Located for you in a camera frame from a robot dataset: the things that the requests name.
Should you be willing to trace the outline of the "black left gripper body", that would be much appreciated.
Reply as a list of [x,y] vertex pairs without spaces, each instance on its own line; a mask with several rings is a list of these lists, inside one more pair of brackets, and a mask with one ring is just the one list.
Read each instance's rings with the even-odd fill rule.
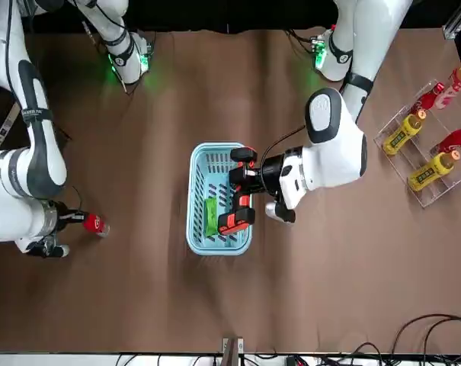
[[268,193],[271,197],[280,195],[279,177],[283,167],[283,154],[267,157],[264,160],[264,167],[253,166],[251,170],[255,173],[251,176],[251,193]]

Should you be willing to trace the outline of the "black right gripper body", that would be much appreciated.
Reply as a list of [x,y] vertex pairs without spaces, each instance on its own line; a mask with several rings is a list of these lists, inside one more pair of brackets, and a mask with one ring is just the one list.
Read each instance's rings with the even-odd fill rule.
[[56,226],[55,231],[63,231],[69,223],[70,218],[72,217],[73,211],[69,209],[63,202],[55,201],[56,208]]

